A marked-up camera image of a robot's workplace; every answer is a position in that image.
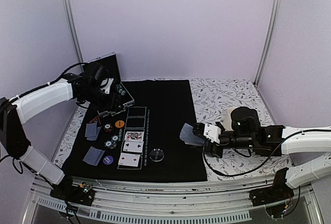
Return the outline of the blue playing card deck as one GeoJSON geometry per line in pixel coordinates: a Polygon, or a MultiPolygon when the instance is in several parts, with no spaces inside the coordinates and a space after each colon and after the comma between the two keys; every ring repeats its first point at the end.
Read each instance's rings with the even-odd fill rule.
{"type": "Polygon", "coordinates": [[[201,147],[204,145],[204,139],[193,134],[193,127],[184,123],[179,134],[179,139],[186,145],[201,147]]]}

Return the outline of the red black triangle piece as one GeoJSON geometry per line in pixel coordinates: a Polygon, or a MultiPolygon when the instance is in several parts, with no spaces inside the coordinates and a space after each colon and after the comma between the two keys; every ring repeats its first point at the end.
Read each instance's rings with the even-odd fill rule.
{"type": "Polygon", "coordinates": [[[95,116],[92,120],[89,121],[90,124],[92,124],[94,122],[97,122],[97,123],[101,124],[101,120],[100,120],[100,117],[98,115],[95,116]]]}

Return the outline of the green white poker chip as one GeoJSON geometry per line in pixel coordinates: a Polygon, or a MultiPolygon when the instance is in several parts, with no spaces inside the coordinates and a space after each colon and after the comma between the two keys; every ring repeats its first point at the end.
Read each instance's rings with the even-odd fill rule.
{"type": "Polygon", "coordinates": [[[113,135],[111,137],[111,140],[114,141],[114,142],[118,142],[119,141],[119,136],[118,135],[113,135]]]}
{"type": "Polygon", "coordinates": [[[116,148],[116,142],[114,142],[114,141],[112,141],[112,140],[108,140],[108,141],[106,141],[105,143],[104,143],[104,146],[106,147],[106,148],[109,148],[109,149],[114,149],[114,148],[116,148]]]}

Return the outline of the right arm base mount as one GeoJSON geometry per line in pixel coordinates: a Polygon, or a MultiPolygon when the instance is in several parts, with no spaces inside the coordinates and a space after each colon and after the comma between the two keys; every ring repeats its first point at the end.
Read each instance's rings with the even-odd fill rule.
{"type": "Polygon", "coordinates": [[[283,168],[276,172],[273,184],[265,188],[251,190],[249,198],[253,206],[260,206],[275,203],[278,201],[289,200],[277,206],[267,207],[267,214],[274,219],[285,217],[290,213],[289,208],[293,203],[293,189],[286,185],[286,173],[289,168],[283,168]]]}

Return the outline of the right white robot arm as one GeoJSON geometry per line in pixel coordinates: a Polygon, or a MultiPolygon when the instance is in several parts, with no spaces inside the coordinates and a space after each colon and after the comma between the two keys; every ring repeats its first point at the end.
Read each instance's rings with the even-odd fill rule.
{"type": "Polygon", "coordinates": [[[194,131],[204,138],[203,155],[222,157],[224,149],[251,149],[269,160],[273,156],[294,153],[322,152],[323,155],[301,166],[278,170],[267,196],[279,201],[288,189],[330,175],[330,127],[294,128],[283,125],[263,127],[258,113],[248,107],[235,108],[230,113],[231,130],[220,122],[199,123],[194,131]]]}

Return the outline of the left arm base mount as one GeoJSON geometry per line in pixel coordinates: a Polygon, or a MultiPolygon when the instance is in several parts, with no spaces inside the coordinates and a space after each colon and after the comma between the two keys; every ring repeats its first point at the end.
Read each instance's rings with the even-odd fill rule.
{"type": "Polygon", "coordinates": [[[71,203],[92,206],[95,191],[90,183],[82,182],[75,186],[72,177],[65,175],[58,185],[52,185],[50,196],[71,203]]]}

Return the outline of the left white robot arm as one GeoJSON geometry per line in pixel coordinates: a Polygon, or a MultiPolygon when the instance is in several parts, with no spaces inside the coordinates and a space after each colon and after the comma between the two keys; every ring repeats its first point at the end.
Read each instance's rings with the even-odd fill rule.
{"type": "Polygon", "coordinates": [[[65,200],[73,200],[77,189],[65,181],[65,173],[42,152],[33,147],[24,125],[42,112],[63,102],[89,102],[107,112],[119,112],[124,95],[121,80],[97,62],[82,63],[80,74],[65,69],[56,79],[18,94],[1,99],[1,143],[7,155],[43,176],[65,200]]]}

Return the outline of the aluminium poker chip case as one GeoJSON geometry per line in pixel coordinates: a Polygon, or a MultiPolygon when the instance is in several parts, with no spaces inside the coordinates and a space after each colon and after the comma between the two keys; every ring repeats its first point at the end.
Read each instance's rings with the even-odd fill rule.
{"type": "Polygon", "coordinates": [[[134,98],[132,95],[128,92],[126,87],[121,81],[121,76],[119,72],[118,67],[118,61],[116,57],[116,53],[112,52],[109,54],[106,54],[101,57],[97,57],[94,59],[90,59],[87,61],[87,63],[99,63],[103,67],[105,67],[108,70],[108,74],[104,76],[104,79],[106,78],[113,78],[114,82],[111,86],[111,91],[108,94],[111,97],[110,106],[104,106],[104,107],[97,107],[96,104],[93,105],[93,107],[96,109],[98,115],[100,117],[106,117],[106,116],[115,116],[122,112],[125,112],[129,107],[132,107],[135,103],[134,98]],[[117,84],[121,84],[124,89],[126,90],[126,95],[121,96],[119,95],[116,90],[115,86],[117,84]]]}

